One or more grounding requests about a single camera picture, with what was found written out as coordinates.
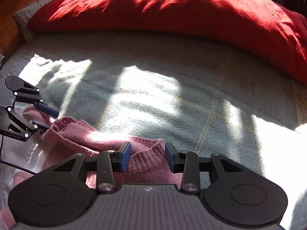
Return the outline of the grey pillow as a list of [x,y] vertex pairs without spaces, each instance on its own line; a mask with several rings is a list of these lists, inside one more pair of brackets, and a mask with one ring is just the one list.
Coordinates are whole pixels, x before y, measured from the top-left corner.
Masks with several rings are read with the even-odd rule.
[[15,19],[19,29],[22,31],[22,35],[26,42],[30,42],[36,38],[35,33],[30,31],[27,28],[27,24],[29,20],[33,17],[33,15],[44,5],[50,3],[53,0],[41,0],[34,4],[29,5],[26,8],[18,10],[17,12],[13,13],[13,18]]

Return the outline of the pink and white sweater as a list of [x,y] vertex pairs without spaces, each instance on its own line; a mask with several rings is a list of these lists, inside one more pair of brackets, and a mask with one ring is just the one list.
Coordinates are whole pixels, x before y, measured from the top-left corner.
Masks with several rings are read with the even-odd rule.
[[114,173],[116,187],[122,184],[175,184],[180,186],[182,174],[172,173],[165,158],[165,143],[162,139],[146,139],[99,132],[83,120],[72,117],[53,119],[27,106],[22,112],[26,121],[35,120],[50,126],[39,140],[52,148],[40,170],[76,153],[96,157],[102,151],[119,150],[125,142],[131,143],[131,158],[125,172]]

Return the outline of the green plaid bed blanket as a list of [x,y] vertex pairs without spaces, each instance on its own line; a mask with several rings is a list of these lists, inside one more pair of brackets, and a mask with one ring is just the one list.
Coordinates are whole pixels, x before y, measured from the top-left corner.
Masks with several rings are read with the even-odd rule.
[[[99,132],[219,152],[281,186],[281,225],[306,229],[306,86],[226,44],[144,32],[50,34],[2,68],[41,89],[60,117]],[[7,138],[3,157],[40,171],[52,145]]]

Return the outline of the red duvet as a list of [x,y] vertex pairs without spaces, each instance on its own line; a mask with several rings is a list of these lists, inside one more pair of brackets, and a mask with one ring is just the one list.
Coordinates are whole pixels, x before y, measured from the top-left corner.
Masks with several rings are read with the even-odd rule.
[[228,42],[306,83],[306,18],[271,0],[53,0],[35,33],[149,30]]

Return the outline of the wooden headboard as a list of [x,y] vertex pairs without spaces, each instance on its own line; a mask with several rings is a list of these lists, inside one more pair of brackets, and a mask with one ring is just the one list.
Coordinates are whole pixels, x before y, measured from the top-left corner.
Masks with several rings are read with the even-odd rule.
[[18,10],[42,0],[1,0],[1,55],[9,56],[25,42],[23,33],[13,18]]

